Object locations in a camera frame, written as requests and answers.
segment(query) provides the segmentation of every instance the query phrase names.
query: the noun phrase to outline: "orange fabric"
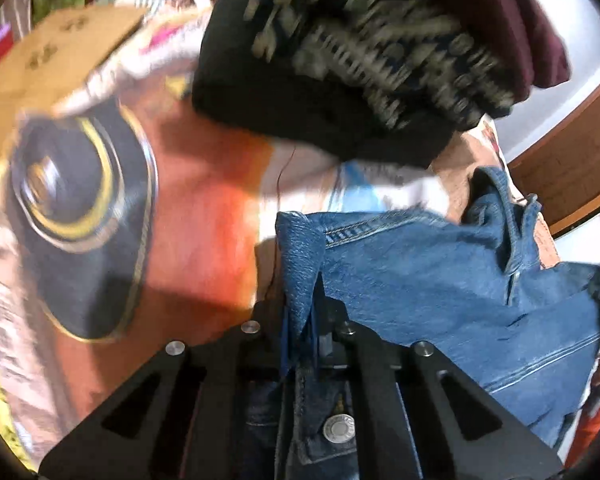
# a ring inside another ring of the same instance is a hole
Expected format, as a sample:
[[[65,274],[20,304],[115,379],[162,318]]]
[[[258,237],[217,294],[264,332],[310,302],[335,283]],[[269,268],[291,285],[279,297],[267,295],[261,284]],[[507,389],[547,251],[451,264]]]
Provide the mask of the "orange fabric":
[[[160,72],[121,95],[158,167],[139,305],[114,342],[86,344],[55,331],[80,420],[165,343],[200,344],[247,319],[256,291],[259,189],[272,148],[263,137],[197,115],[167,91]]]
[[[571,444],[569,455],[565,466],[572,467],[586,452],[587,448],[593,442],[600,431],[600,410],[594,418],[587,417],[584,413],[580,417],[578,429]]]

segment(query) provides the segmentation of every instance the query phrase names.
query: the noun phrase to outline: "silver screw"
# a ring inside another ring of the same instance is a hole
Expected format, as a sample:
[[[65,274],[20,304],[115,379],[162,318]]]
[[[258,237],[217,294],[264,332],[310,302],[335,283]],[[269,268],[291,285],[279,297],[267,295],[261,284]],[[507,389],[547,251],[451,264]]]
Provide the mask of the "silver screw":
[[[245,321],[240,327],[240,329],[245,334],[257,334],[260,331],[260,324],[257,321],[250,319],[248,321]]]
[[[165,346],[164,350],[169,355],[180,355],[184,352],[186,346],[182,341],[171,341]]]
[[[413,348],[421,357],[429,357],[434,352],[434,346],[429,341],[418,341]]]
[[[351,336],[356,333],[356,329],[353,328],[349,321],[345,321],[343,324],[340,325],[338,332],[340,333],[340,335],[343,336]]]

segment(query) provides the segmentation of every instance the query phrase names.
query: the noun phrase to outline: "blue jeans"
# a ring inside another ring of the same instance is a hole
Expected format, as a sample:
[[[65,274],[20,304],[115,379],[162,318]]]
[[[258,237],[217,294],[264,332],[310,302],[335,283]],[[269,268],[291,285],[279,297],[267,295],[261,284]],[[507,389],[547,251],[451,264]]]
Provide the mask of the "blue jeans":
[[[429,340],[553,446],[578,409],[600,344],[588,287],[600,267],[541,269],[534,227],[540,205],[509,201],[506,175],[481,168],[460,225],[421,209],[280,213],[288,364],[296,367],[291,440],[275,451],[285,477],[353,478],[355,439],[330,444],[322,425],[348,409],[346,384],[314,380],[303,332],[318,272],[327,296],[388,340]]]

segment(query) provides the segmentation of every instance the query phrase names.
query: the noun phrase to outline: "folded maroon cloth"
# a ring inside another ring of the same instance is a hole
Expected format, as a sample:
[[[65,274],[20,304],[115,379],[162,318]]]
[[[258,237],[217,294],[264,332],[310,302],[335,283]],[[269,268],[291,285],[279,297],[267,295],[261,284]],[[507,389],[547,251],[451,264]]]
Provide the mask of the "folded maroon cloth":
[[[532,86],[568,81],[571,69],[560,37],[536,0],[436,0],[514,70],[520,102]]]

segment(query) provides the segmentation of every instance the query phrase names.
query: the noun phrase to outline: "white wall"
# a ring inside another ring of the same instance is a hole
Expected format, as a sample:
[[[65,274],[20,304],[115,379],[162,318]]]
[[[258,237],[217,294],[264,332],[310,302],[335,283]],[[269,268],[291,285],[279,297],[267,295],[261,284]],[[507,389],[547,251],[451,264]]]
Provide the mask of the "white wall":
[[[500,145],[513,160],[541,139],[600,84],[600,17],[589,0],[538,0],[562,37],[571,80],[549,89],[534,88],[513,113],[496,121]]]

